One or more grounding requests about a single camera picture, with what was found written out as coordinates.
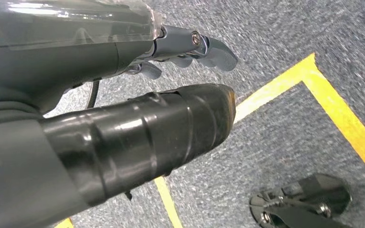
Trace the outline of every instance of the gray carpet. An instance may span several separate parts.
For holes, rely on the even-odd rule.
[[[147,0],[169,25],[198,29],[228,44],[240,62],[229,73],[194,63],[158,66],[163,77],[121,75],[103,81],[97,105],[195,83],[224,83],[238,101],[310,53],[365,124],[365,0]],[[70,91],[50,115],[80,110],[89,85]],[[365,228],[365,164],[299,84],[236,124],[216,150],[167,180],[186,228],[256,228],[248,199],[265,187],[314,172],[345,178],[354,202],[340,220]],[[172,227],[154,183],[72,217],[76,228]]]

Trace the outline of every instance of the metal bolt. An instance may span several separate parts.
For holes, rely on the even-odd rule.
[[[261,221],[263,223],[270,223],[270,221],[271,221],[270,215],[266,212],[262,212],[261,213]]]
[[[317,213],[323,214],[327,218],[331,217],[331,209],[325,203],[321,203],[318,206]]]
[[[201,44],[201,36],[197,31],[192,32],[192,43],[195,46],[199,46]]]

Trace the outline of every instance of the robotic hand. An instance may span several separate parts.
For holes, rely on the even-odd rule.
[[[148,61],[232,70],[222,42],[138,0],[0,0],[0,228],[35,228],[169,174],[229,135],[234,92],[204,84],[45,119],[62,94]]]

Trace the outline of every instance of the yellow tape line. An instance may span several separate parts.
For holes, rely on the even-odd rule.
[[[363,123],[315,64],[314,69],[310,69],[310,75],[304,78],[303,82],[365,163],[365,126]]]
[[[164,177],[158,177],[154,180],[157,189],[159,190],[160,197],[162,198],[164,207],[169,215],[170,221],[174,228],[183,228],[180,218],[178,218],[177,211],[175,210],[173,199],[171,198],[170,191],[167,187]]]
[[[365,126],[315,64],[311,54],[237,106],[235,123],[302,81],[365,163]]]
[[[74,228],[70,218],[63,220],[61,223],[55,226],[55,228]]]
[[[308,64],[309,60],[306,58],[245,99],[236,107],[234,123],[244,119],[247,115],[298,84],[307,73],[305,67]]]

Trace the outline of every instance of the transparent plastic cover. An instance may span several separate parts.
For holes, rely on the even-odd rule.
[[[162,18],[142,0],[0,0],[0,47],[153,40]]]

